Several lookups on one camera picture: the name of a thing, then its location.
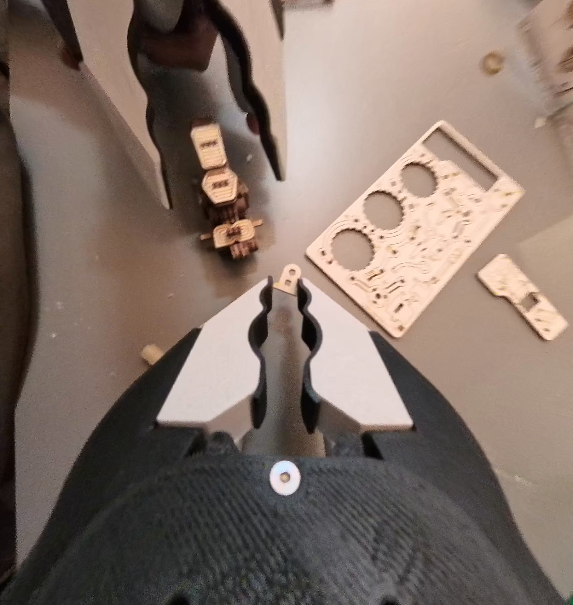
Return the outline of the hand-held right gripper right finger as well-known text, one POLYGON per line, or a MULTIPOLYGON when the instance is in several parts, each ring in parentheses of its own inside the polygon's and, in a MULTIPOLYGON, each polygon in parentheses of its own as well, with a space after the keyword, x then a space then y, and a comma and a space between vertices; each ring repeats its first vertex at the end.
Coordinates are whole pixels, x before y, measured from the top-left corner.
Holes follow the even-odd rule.
POLYGON ((363 448, 366 435, 414 430, 374 332, 307 278, 298 280, 297 302, 308 350, 301 417, 309 434, 321 435, 324 454, 340 441, 363 448))

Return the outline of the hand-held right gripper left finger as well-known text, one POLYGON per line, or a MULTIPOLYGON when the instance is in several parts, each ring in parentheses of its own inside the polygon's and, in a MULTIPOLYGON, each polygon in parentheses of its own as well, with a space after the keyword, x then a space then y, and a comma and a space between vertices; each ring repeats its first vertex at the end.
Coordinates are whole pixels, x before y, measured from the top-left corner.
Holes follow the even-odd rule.
POLYGON ((261 347, 273 305, 268 276, 195 330, 193 346, 163 401, 161 427, 226 433, 237 445, 263 423, 267 369, 261 347))

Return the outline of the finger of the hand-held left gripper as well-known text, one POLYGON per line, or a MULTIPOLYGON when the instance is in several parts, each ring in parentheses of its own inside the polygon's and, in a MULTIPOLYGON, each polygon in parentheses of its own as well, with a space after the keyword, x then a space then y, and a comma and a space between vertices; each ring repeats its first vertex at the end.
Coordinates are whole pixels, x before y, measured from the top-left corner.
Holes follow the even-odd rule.
POLYGON ((206 1, 222 38, 229 82, 240 109, 252 115, 276 180, 287 176, 288 139, 281 1, 206 1))
POLYGON ((164 162, 131 41, 134 1, 69 1, 81 68, 153 199, 172 209, 164 162))

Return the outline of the large wooden puzzle sheet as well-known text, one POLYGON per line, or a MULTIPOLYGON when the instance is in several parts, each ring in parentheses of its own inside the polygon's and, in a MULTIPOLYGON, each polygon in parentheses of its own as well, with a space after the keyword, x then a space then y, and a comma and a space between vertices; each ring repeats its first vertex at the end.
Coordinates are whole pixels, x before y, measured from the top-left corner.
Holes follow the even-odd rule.
POLYGON ((307 247, 306 258, 392 337, 402 337, 524 195, 524 188, 441 120, 307 247), (441 131, 495 178, 484 189, 425 141, 441 131), (373 253, 357 270, 336 260, 342 232, 373 253))

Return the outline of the leaning wooden puzzle sheet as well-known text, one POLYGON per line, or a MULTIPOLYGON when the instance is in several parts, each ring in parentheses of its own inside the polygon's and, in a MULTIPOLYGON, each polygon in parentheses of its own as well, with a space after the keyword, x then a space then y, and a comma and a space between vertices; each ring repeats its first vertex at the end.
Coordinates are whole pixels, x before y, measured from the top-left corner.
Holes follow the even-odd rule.
POLYGON ((573 1, 538 1, 520 29, 547 115, 573 159, 573 1))

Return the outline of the small wooden puzzle sheet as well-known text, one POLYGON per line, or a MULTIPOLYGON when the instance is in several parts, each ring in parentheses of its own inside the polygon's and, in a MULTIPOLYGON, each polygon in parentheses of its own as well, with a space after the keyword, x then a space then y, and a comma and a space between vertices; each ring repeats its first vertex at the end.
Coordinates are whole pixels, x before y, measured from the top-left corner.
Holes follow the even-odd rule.
POLYGON ((505 299, 546 341, 553 341, 568 326, 552 302, 506 254, 499 254, 477 272, 479 282, 495 297, 505 299))

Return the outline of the small wooden puzzle piece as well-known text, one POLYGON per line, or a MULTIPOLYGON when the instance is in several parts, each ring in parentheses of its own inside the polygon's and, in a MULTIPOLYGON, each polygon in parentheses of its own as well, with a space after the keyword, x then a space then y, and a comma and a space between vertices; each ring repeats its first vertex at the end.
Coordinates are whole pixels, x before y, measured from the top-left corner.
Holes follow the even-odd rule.
POLYGON ((290 296, 296 296, 298 293, 298 281, 301 277, 301 269, 297 264, 287 264, 279 276, 279 279, 273 284, 277 291, 281 291, 290 296))

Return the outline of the person's olive shirt torso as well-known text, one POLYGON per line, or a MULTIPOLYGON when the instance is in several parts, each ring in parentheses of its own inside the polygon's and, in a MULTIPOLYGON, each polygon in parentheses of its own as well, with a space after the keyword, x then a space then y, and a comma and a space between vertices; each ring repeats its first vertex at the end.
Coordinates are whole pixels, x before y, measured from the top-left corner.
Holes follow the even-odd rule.
POLYGON ((8 34, 9 3, 0 1, 0 588, 17 557, 15 411, 31 328, 23 166, 10 119, 8 34))

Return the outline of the wooden model motorcycle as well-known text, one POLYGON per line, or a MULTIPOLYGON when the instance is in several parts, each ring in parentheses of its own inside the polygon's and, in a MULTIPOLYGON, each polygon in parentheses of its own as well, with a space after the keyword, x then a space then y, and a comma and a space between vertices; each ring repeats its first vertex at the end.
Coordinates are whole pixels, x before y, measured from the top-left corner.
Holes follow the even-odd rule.
POLYGON ((259 249, 256 229, 263 224, 247 216, 249 188, 230 167, 219 124, 197 119, 190 138, 202 170, 200 207, 209 225, 199 239, 233 260, 243 260, 259 249))

